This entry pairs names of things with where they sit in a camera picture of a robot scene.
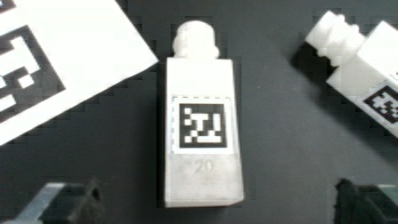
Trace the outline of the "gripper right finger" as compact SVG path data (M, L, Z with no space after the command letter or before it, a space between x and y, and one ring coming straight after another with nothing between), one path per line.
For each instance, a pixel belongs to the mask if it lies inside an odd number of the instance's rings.
M337 185L335 224L398 224L398 185Z

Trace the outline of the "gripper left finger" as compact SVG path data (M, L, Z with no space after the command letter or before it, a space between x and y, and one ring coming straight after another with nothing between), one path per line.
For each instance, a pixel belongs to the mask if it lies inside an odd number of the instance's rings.
M13 224L107 224L99 180L88 183L51 182Z

